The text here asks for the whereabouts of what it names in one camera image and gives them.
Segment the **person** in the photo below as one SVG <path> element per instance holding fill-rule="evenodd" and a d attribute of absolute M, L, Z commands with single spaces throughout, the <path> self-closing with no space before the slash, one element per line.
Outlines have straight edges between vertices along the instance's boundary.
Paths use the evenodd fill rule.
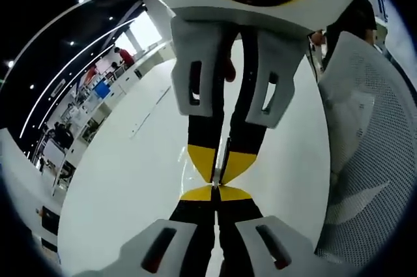
<path fill-rule="evenodd" d="M 87 74 L 85 75 L 85 79 L 83 84 L 87 85 L 96 75 L 98 74 L 97 71 L 97 66 L 93 65 L 87 72 Z"/>
<path fill-rule="evenodd" d="M 116 47 L 115 53 L 118 53 L 121 56 L 127 67 L 131 67 L 135 63 L 134 58 L 125 49 Z"/>
<path fill-rule="evenodd" d="M 117 63 L 116 63 L 116 62 L 112 62 L 112 63 L 111 63 L 111 68 L 112 68 L 112 69 L 114 69 L 114 70 L 116 70 L 116 69 L 118 69 L 118 68 L 119 68 L 119 66 L 117 65 Z"/>
<path fill-rule="evenodd" d="M 74 142 L 74 136 L 72 135 L 71 131 L 65 127 L 64 124 L 56 122 L 54 124 L 54 133 L 55 137 L 54 140 L 58 143 L 62 148 L 69 149 L 71 144 Z"/>
<path fill-rule="evenodd" d="M 323 59 L 324 69 L 334 52 L 342 31 L 352 33 L 373 46 L 374 31 L 376 30 L 377 22 L 369 0 L 353 0 L 338 20 L 327 27 L 327 54 Z M 310 39 L 316 46 L 320 46 L 324 42 L 323 31 L 315 32 Z"/>

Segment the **mesh chair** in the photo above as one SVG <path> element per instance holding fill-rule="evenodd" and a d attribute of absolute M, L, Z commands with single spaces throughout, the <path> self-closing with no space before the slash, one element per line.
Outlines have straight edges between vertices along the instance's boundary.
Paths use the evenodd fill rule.
<path fill-rule="evenodd" d="M 350 33 L 341 34 L 319 88 L 332 171 L 316 254 L 363 267 L 394 233 L 414 190 L 415 90 Z"/>

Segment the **glass wall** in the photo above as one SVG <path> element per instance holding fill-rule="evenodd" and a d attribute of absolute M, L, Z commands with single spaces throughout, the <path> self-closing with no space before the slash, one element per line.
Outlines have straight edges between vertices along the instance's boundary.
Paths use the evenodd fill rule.
<path fill-rule="evenodd" d="M 129 52 L 130 55 L 135 55 L 137 53 L 135 47 L 133 47 L 133 44 L 130 42 L 129 38 L 126 36 L 125 33 L 121 34 L 118 37 L 115 45 L 120 49 L 125 49 L 127 52 Z"/>
<path fill-rule="evenodd" d="M 150 45 L 159 42 L 162 37 L 146 12 L 142 12 L 139 17 L 130 25 L 130 30 L 135 36 L 142 49 L 146 50 Z"/>

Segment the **white table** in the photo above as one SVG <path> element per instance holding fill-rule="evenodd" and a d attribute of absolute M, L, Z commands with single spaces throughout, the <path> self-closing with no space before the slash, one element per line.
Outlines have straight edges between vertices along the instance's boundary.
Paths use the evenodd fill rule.
<path fill-rule="evenodd" d="M 111 90 L 113 89 L 112 91 L 114 91 L 114 86 L 116 86 L 117 84 L 117 86 L 120 86 L 121 91 L 124 93 L 123 95 L 129 92 L 130 88 L 133 87 L 135 83 L 138 83 L 140 81 L 140 79 L 137 78 L 136 74 L 134 73 L 134 70 L 139 69 L 139 71 L 144 76 L 145 74 L 149 72 L 149 70 L 151 69 L 151 65 L 152 65 L 152 63 L 147 64 L 147 62 L 149 60 L 152 60 L 153 57 L 157 56 L 157 53 L 160 53 L 159 56 L 161 59 L 170 58 L 171 53 L 173 55 L 173 52 L 170 48 L 170 43 L 171 43 L 170 40 L 161 42 L 155 48 L 153 48 L 152 50 L 142 55 L 140 59 L 138 59 L 130 68 L 128 68 L 124 72 L 124 74 L 120 78 L 116 80 L 115 83 L 113 83 L 110 89 Z M 157 60 L 155 60 L 154 62 L 159 63 L 160 58 L 157 58 Z M 72 143 L 70 148 L 68 148 L 68 152 L 65 154 L 64 158 L 60 162 L 61 165 L 56 165 L 59 169 L 58 169 L 58 175 L 56 176 L 55 182 L 51 188 L 51 194 L 53 196 L 55 195 L 59 177 L 61 176 L 63 164 L 65 163 L 65 161 L 68 160 L 70 164 L 72 164 L 74 167 L 77 167 L 78 159 L 83 157 L 85 150 L 89 146 L 88 143 L 82 140 L 81 135 L 85 127 L 87 126 L 87 123 L 94 117 L 94 115 L 99 111 L 99 109 L 102 108 L 103 104 L 107 106 L 109 105 L 109 95 L 105 97 L 105 99 L 103 100 L 99 98 L 98 104 L 88 113 L 88 115 L 85 115 L 85 117 L 83 118 L 83 121 L 81 122 L 81 124 L 79 124 L 79 129 L 74 134 L 74 142 Z M 114 101 L 113 104 L 116 106 L 118 104 L 118 101 Z"/>
<path fill-rule="evenodd" d="M 222 141 L 242 79 L 241 41 L 233 46 L 232 60 L 237 80 L 225 87 Z M 170 88 L 174 61 L 154 67 L 132 88 L 79 163 L 59 224 L 58 251 L 65 273 L 112 263 L 125 242 L 156 219 L 168 219 L 184 192 L 205 184 L 186 152 L 188 120 L 179 115 Z M 315 246 L 329 178 L 324 109 L 304 58 L 295 76 L 295 96 L 280 124 L 266 132 L 256 163 L 230 185 L 249 192 L 265 216 L 276 215 Z M 217 243 L 207 276 L 218 276 L 221 261 Z"/>

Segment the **person in red shirt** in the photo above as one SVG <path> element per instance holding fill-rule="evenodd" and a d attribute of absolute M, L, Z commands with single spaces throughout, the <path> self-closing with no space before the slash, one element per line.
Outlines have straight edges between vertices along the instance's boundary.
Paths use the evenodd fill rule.
<path fill-rule="evenodd" d="M 127 67 L 131 67 L 135 63 L 134 58 L 125 49 L 116 47 L 115 53 L 118 53 L 121 56 Z"/>

